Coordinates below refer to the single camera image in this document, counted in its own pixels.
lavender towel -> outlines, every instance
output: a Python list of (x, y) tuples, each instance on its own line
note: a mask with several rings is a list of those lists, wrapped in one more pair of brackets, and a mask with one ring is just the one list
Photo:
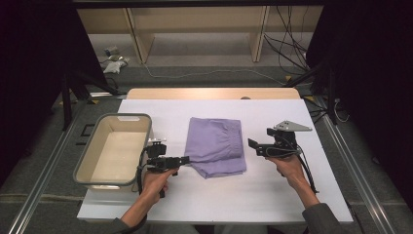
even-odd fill
[(241, 121), (191, 118), (185, 156), (204, 178), (246, 170)]

white plastic bag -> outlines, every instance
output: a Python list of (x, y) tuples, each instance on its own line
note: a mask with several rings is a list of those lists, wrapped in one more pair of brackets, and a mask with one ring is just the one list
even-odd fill
[(121, 67), (126, 66), (127, 64), (122, 61), (112, 61), (107, 64), (106, 68), (104, 69), (103, 73), (116, 73), (119, 74), (121, 72)]

floor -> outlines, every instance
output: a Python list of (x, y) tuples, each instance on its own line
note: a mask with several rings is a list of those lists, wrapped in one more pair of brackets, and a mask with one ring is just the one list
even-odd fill
[[(282, 39), (283, 33), (269, 34), (269, 36)], [(312, 34), (297, 33), (294, 36), (297, 40), (300, 39), (302, 45), (306, 47)], [(127, 72), (130, 72), (128, 69), (141, 68), (140, 72), (145, 73), (145, 76), (149, 76), (148, 74), (151, 72), (152, 77), (174, 78), (191, 73), (193, 79), (198, 79), (200, 76), (210, 75), (211, 72), (225, 73), (223, 70), (229, 67), (238, 67), (246, 70), (243, 76), (256, 75), (256, 71), (260, 71), (261, 77), (267, 79), (265, 76), (268, 74), (262, 74), (261, 71), (266, 71), (268, 67), (282, 66), (285, 70), (297, 71), (297, 68), (287, 59), (279, 58), (267, 43), (264, 43), (261, 60), (252, 62), (246, 35), (240, 33), (159, 34), (156, 36), (145, 66), (137, 62), (129, 35), (90, 35), (90, 38), (100, 61), (107, 59), (103, 50), (110, 46), (117, 46), (121, 56), (129, 59), (128, 66), (121, 68), (120, 74), (128, 74)], [(299, 62), (297, 56), (287, 46), (283, 47), (282, 52), (295, 62)], [(166, 67), (169, 68), (168, 72), (161, 73)], [(285, 82), (284, 76), (288, 75), (291, 74), (285, 72), (278, 75), (277, 80), (283, 83)], [(120, 87), (133, 86), (131, 83), (125, 83), (126, 78), (124, 81), (121, 80), (120, 76), (116, 78), (117, 74), (110, 74), (110, 76), (117, 79), (116, 82)], [(309, 93), (308, 85), (297, 87), (297, 89), (301, 95)], [(32, 154), (21, 159), (0, 189), (0, 233), (8, 232), (14, 219), (20, 217), (19, 212), (24, 201), (32, 195), (32, 188), (38, 182), (39, 176), (42, 175), (45, 165), (51, 164), (51, 155), (56, 154), (55, 145), (59, 143), (60, 138), (65, 137), (61, 130), (62, 107), (60, 101), (61, 99), (58, 97), (52, 109), (54, 114), (45, 121), (42, 131), (32, 143)], [(74, 183), (72, 178), (72, 169), (77, 163), (79, 152), (82, 151), (82, 143), (88, 140), (80, 135), (85, 124), (94, 123), (101, 114), (116, 112), (120, 101), (120, 99), (101, 100), (99, 104), (88, 103), (86, 107), (74, 104), (76, 111), (84, 108), (78, 120), (80, 124), (73, 129), (73, 134), (68, 137), (58, 162), (50, 168), (53, 175), (44, 179), (45, 189), (41, 192), (39, 203), (34, 211), (28, 214), (29, 221), (22, 226), (24, 233), (86, 232), (89, 224), (76, 218), (86, 189)], [(323, 105), (322, 97), (315, 101)], [(309, 111), (319, 109), (310, 103), (308, 108)], [(344, 119), (346, 117), (345, 111), (340, 112), (340, 116)], [(338, 126), (333, 128), (329, 127), (326, 117), (319, 120), (318, 117), (315, 117), (314, 120), (317, 121), (315, 123), (316, 130), (343, 196), (356, 214), (355, 222), (346, 224), (346, 228), (351, 233), (410, 233), (413, 230), (411, 211), (380, 165), (372, 160), (374, 155), (369, 150), (368, 145), (364, 143), (362, 135), (357, 130), (357, 126), (352, 123), (351, 118), (347, 122), (339, 122)], [(347, 153), (337, 146), (337, 139), (332, 136), (333, 133), (336, 133), (334, 131), (338, 131), (346, 142)], [(357, 164), (360, 174), (356, 177), (352, 173), (352, 165), (349, 165), (346, 159), (348, 156), (343, 156), (346, 154), (351, 154)], [(364, 187), (359, 187), (358, 181), (361, 178), (367, 182), (367, 184), (361, 184)], [(365, 191), (363, 191), (366, 187), (370, 194), (367, 198)], [(390, 227), (381, 227), (383, 223), (380, 217), (378, 220), (377, 216), (372, 213), (371, 198), (377, 200), (379, 207), (376, 208), (383, 209), (384, 217), (387, 219), (385, 225)], [(302, 233), (305, 225), (283, 225), (277, 226), (277, 228), (284, 233)]]

human hand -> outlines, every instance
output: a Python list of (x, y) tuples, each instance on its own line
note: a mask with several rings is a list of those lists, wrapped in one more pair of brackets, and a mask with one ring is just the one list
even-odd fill
[(168, 178), (179, 169), (170, 169), (164, 173), (157, 174), (147, 171), (143, 179), (143, 191), (140, 196), (149, 198), (152, 204), (160, 200), (159, 192), (168, 190)]
[(297, 155), (291, 155), (286, 158), (266, 157), (265, 159), (275, 163), (277, 165), (277, 171), (286, 177), (291, 187), (297, 189), (298, 186), (308, 184), (298, 157)]

table surface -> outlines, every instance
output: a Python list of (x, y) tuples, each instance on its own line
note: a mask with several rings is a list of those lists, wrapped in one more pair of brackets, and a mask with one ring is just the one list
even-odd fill
[[(152, 208), (148, 221), (214, 224), (304, 222), (301, 215), (304, 207), (295, 191), (277, 173), (274, 164), (256, 156), (255, 151), (247, 146), (248, 138), (271, 143), (273, 139), (266, 135), (266, 128), (286, 119), (314, 128), (302, 99), (125, 99), (119, 112), (149, 114), (154, 136), (168, 140), (168, 156), (183, 155), (191, 117), (239, 119), (242, 122), (246, 172), (204, 179), (191, 167), (183, 166), (179, 176), (169, 179), (167, 197)], [(319, 199), (330, 206), (340, 222), (353, 221), (317, 132), (296, 133), (296, 138), (306, 153), (320, 191)], [(132, 192), (89, 189), (78, 218), (92, 221), (120, 217), (136, 196)]]
[(299, 99), (292, 88), (131, 89), (127, 99)]

